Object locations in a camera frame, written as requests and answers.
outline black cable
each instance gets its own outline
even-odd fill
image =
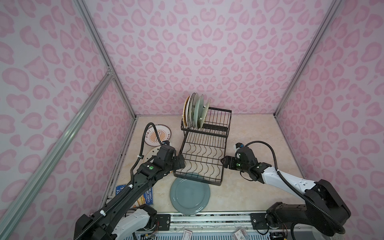
[[[265,233],[261,233],[261,232],[259,232],[259,230],[257,230],[257,227],[256,227],[256,231],[260,234],[260,235],[267,235],[267,233],[269,232],[269,225],[268,225],[268,223],[267,223],[267,226],[268,226],[268,228],[267,228],[267,230],[266,230],[266,232]]]
[[[296,188],[294,188],[284,177],[283,175],[280,173],[278,167],[277,167],[277,160],[276,160],[276,155],[275,155],[275,151],[273,150],[273,148],[266,142],[263,142],[263,141],[253,141],[253,142],[250,142],[250,143],[247,143],[245,145],[245,147],[248,147],[249,145],[251,145],[252,143],[262,143],[264,145],[266,145],[272,152],[272,156],[273,156],[273,162],[275,164],[275,169],[277,171],[277,174],[279,175],[279,177],[283,180],[283,182],[294,192],[296,193],[299,197],[301,197],[302,199],[304,199],[304,201],[306,203],[308,203],[309,205],[311,205],[312,207],[316,208],[318,211],[320,211],[324,216],[326,216],[334,225],[334,230],[335,232],[339,233],[339,234],[344,234],[345,233],[345,229],[343,227],[343,225],[341,225],[341,223],[339,223],[336,219],[334,219],[331,215],[329,215],[329,213],[327,213],[326,211],[324,211],[322,208],[320,208],[319,206],[317,206],[313,201],[312,199],[308,198],[307,196],[303,195],[301,192],[299,192]]]
[[[252,179],[246,179],[245,177],[243,177],[243,175],[241,175],[241,173],[242,173],[242,171],[240,171],[240,176],[241,176],[242,178],[244,178],[244,179],[247,180],[247,181],[253,182]]]
[[[148,128],[150,126],[153,126],[154,128],[154,131],[155,131],[155,134],[156,134],[156,137],[157,137],[157,140],[159,141],[160,145],[163,145],[163,143],[160,141],[160,138],[159,138],[159,134],[157,133],[157,129],[156,129],[156,126],[154,123],[150,122],[147,124],[147,126],[145,127],[144,129],[144,133],[143,133],[143,137],[141,139],[141,148],[140,148],[140,154],[139,154],[139,157],[137,158],[135,164],[131,167],[129,173],[131,175],[131,180],[129,181],[129,183],[127,184],[128,186],[129,185],[132,185],[132,188],[133,188],[133,183],[134,183],[134,174],[133,174],[133,170],[135,169],[135,167],[137,166],[137,164],[139,163],[140,159],[142,159],[144,156],[143,156],[143,148],[144,148],[144,141],[145,141],[145,135],[146,135],[146,132],[148,130]],[[123,198],[125,198],[128,193],[131,191],[131,188],[129,187],[125,192],[123,192],[120,197],[116,200],[116,202],[111,205],[110,208],[108,208],[106,211],[105,211],[105,214],[107,214],[111,209],[113,209],[116,205],[118,205],[122,200]],[[93,227],[93,225],[95,225],[98,221],[100,221],[100,219],[102,219],[104,216],[101,215],[99,216],[96,220],[93,220],[85,229],[83,229],[81,231],[81,233],[79,235],[77,235],[77,237],[74,239],[74,240],[79,240],[89,229],[91,229]]]
[[[297,223],[292,223],[291,224],[291,237],[292,237],[292,240],[296,240],[295,235],[293,233],[293,230],[294,230],[296,224]]]

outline pink leopard print wall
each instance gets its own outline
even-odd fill
[[[331,0],[87,0],[136,114],[273,113]]]
[[[278,117],[306,176],[351,210],[346,240],[384,239],[383,11],[346,1]]]
[[[110,83],[10,239],[73,239],[76,220],[100,207],[130,124]]]
[[[0,3],[0,217],[106,72],[71,0]]]

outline blue-gray plate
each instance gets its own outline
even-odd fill
[[[202,178],[196,173],[187,173]],[[177,178],[170,188],[170,201],[173,207],[185,215],[193,215],[208,204],[211,191],[207,183]]]

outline aluminum frame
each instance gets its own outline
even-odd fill
[[[136,119],[134,119],[131,123],[131,126],[128,130],[127,136],[124,140],[123,147],[120,150],[119,157],[115,163],[112,174],[109,177],[109,181],[108,181],[108,185],[107,185],[108,187],[107,187],[107,190],[105,191],[105,193],[103,195],[103,198],[101,199],[99,208],[101,208],[106,203],[108,197],[114,196],[113,193],[114,193],[114,190],[116,187],[116,183],[117,183],[117,180],[119,178],[120,170],[121,170],[122,164],[124,163],[125,156],[127,155],[129,143],[131,142],[133,132],[134,132],[135,127],[136,127],[136,123],[137,123]]]
[[[284,138],[284,141],[285,143],[287,144],[288,148],[289,148],[289,151],[291,152],[291,155],[293,157],[293,160],[295,161],[297,167],[299,168],[299,171],[301,173],[301,175],[303,176],[304,179],[307,179],[307,176],[304,172],[304,169],[302,168],[299,160],[295,157],[295,154],[293,153],[293,147],[291,146],[290,142],[288,141],[287,137],[285,136],[284,134],[284,131],[283,129],[281,128],[280,124],[279,124],[279,121],[277,121],[277,118],[275,117],[275,120],[276,120],[276,123],[277,123],[277,126],[279,126],[279,129],[281,131],[281,134],[283,135],[283,138]]]
[[[105,74],[96,89],[85,101],[79,112],[68,125],[67,129],[53,146],[52,150],[28,180],[23,190],[9,206],[0,222],[0,240],[6,240],[11,236],[113,78],[114,75],[111,73],[107,72]]]
[[[127,94],[126,94],[126,92],[125,92],[125,90],[121,84],[121,81],[116,74],[115,68],[113,67],[111,59],[108,56],[107,50],[104,47],[104,44],[101,40],[101,37],[99,36],[99,33],[98,33],[97,28],[93,22],[92,16],[88,10],[87,5],[85,4],[84,0],[73,0],[73,2],[75,3],[81,17],[83,18],[84,23],[85,23],[89,33],[91,34],[91,37],[92,37],[93,41],[95,42],[97,49],[100,52],[100,55],[103,59],[105,66],[108,68],[109,71],[111,71],[112,75],[116,76],[114,81],[116,83],[116,86],[118,87],[119,94],[121,95],[121,97],[124,101],[124,104],[128,108],[128,111],[129,111],[131,117],[133,119],[135,119],[136,118],[135,112],[132,108],[131,103],[129,102],[128,96],[127,96]]]
[[[340,6],[344,0],[333,0],[331,3],[331,6],[328,8],[327,13],[325,14],[325,17],[323,18],[323,21],[321,22],[316,34],[314,35],[311,44],[309,45],[302,61],[299,64],[299,67],[297,68],[295,74],[292,77],[291,82],[289,83],[287,89],[285,90],[283,97],[281,98],[281,101],[279,105],[276,108],[276,111],[274,113],[275,117],[277,117],[282,109],[284,108],[284,105],[288,101],[289,96],[293,92],[293,89],[296,85],[296,83],[300,80],[301,74],[307,67],[309,61],[311,60],[316,48],[319,46],[323,36],[327,32],[329,26],[331,25],[333,19],[336,17],[338,12],[341,10]]]

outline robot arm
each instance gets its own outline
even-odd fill
[[[140,165],[134,175],[133,185],[126,186],[91,217],[84,214],[76,221],[74,239],[114,240],[121,234],[132,234],[141,228],[152,229],[157,212],[145,204],[122,220],[119,225],[127,226],[126,228],[117,227],[117,225],[145,191],[170,171],[184,167],[183,156],[176,156],[176,150],[173,147],[162,145],[156,156]]]
[[[277,227],[283,223],[302,223],[316,227],[327,236],[333,236],[338,232],[338,229],[335,227],[334,221],[331,221],[322,211],[341,225],[351,216],[350,210],[328,181],[321,179],[314,182],[295,177],[276,170],[268,163],[258,162],[253,151],[241,143],[237,143],[235,148],[237,150],[235,157],[225,156],[221,160],[225,168],[246,172],[253,181],[278,187],[303,201],[306,198],[305,204],[277,202],[272,205],[266,211],[266,220],[269,226]],[[289,184],[297,190],[297,193],[288,186]]]

